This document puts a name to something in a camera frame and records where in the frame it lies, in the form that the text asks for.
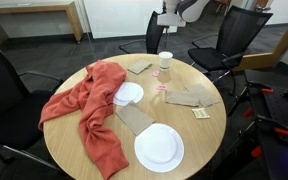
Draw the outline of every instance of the gray carpet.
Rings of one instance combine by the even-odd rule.
[[[194,46],[191,45],[193,39],[217,34],[219,25],[223,20],[223,12],[216,14],[217,4],[210,3],[204,10],[201,18],[194,23],[187,24],[185,28],[179,28],[178,32],[171,34],[167,39],[165,48],[165,36],[161,39],[159,51],[170,51],[174,54],[174,58],[191,64],[193,61],[188,57],[187,51]],[[287,26],[271,26],[265,27],[255,40],[249,46],[251,53],[271,52],[277,42],[287,30]],[[35,38],[17,38],[10,39],[3,43],[0,48],[6,57],[9,58],[18,72],[27,70],[37,70],[50,74],[54,74],[63,79],[67,79],[79,69],[95,62],[98,59],[124,54],[118,48],[119,44],[130,40],[143,37],[120,37],[108,39],[92,39],[87,34],[81,41],[81,44],[74,42],[73,35],[59,37],[35,37]],[[216,39],[201,41],[201,46],[214,46]],[[132,52],[144,52],[144,44],[132,45],[129,47]],[[243,74],[236,76],[237,91],[240,92],[244,87]],[[24,79],[30,90],[48,87],[49,82],[39,81],[33,77]],[[216,83],[219,92],[224,99],[227,110],[234,102],[234,97],[228,95],[229,87],[232,80],[224,78]],[[228,119],[227,131],[218,153],[214,156],[209,164],[197,173],[192,179],[211,179],[211,171],[225,156],[227,147],[237,137],[240,129],[245,129],[249,124],[249,120],[241,117],[241,113],[248,108],[248,104],[242,104],[232,116]],[[29,152],[52,162],[52,159],[44,144],[44,140],[40,140]],[[3,154],[14,155],[8,151]],[[236,174],[232,179],[266,179],[266,173],[263,170],[261,159],[252,162],[248,167],[244,168],[240,173]],[[16,156],[14,163],[4,165],[0,162],[0,180],[12,179],[71,179],[65,174],[58,173],[48,167],[31,161],[27,158]]]

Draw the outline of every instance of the white paper plate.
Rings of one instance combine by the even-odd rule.
[[[140,163],[158,173],[175,169],[184,157],[181,136],[170,126],[159,123],[136,136],[134,149]]]
[[[113,103],[119,106],[125,106],[130,101],[139,102],[144,96],[143,88],[132,82],[124,82],[116,92]]]

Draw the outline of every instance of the paper cup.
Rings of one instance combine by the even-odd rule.
[[[171,60],[173,58],[173,54],[170,52],[160,52],[159,54],[159,65],[161,71],[168,71],[170,68]]]

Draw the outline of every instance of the table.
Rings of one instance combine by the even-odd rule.
[[[137,160],[134,152],[135,135],[115,114],[105,119],[104,126],[113,130],[121,140],[122,149],[129,161],[129,166],[113,175],[112,179],[186,179],[198,172],[215,154],[224,136],[226,112],[223,100],[213,85],[201,72],[193,67],[174,60],[168,72],[160,72],[156,78],[152,76],[158,70],[157,55],[131,54],[105,59],[117,62],[124,69],[139,60],[152,63],[152,67],[135,75],[127,71],[126,82],[135,82],[143,87],[144,97],[137,103],[138,107],[151,116],[156,123],[171,126],[182,137],[185,153],[181,164],[167,173],[154,173],[147,170]],[[73,87],[86,75],[85,68],[76,72],[57,93]],[[197,120],[191,111],[192,107],[165,103],[165,91],[156,90],[157,85],[166,85],[170,90],[185,91],[185,86],[201,83],[220,103],[207,107],[210,119]],[[47,148],[56,163],[75,179],[102,179],[96,166],[87,157],[80,136],[78,123],[81,111],[44,123],[44,137]]]
[[[277,86],[288,89],[288,76],[282,76],[275,73],[246,70],[245,80],[247,83],[251,81],[259,82],[268,87]],[[242,96],[245,97],[245,95],[248,95],[254,114],[271,118],[265,99],[259,94],[258,90],[253,88],[244,90],[245,92]],[[228,113],[228,116],[232,115],[239,103],[238,100]],[[239,169],[241,169],[243,165],[246,165],[254,159],[250,157],[250,152],[258,145],[261,147],[263,160],[270,179],[288,179],[288,144],[283,143],[267,128],[254,127],[244,133],[248,133],[248,137],[241,139],[244,142],[231,151],[233,152],[231,154],[234,154],[234,158],[229,154],[219,168],[215,170],[218,174],[218,179],[226,179],[223,177],[231,176],[235,173],[234,170],[238,170],[233,167],[239,166]]]
[[[83,29],[76,11],[74,1],[0,4],[0,14],[51,11],[65,11],[71,24],[75,39],[79,43],[83,36]]]

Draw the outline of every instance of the red cloth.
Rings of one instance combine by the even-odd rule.
[[[113,114],[113,98],[126,78],[117,63],[98,61],[86,67],[87,76],[72,89],[56,94],[44,106],[39,128],[43,122],[82,110],[79,132],[86,152],[104,179],[128,166],[121,142],[114,132],[105,128],[105,117]]]

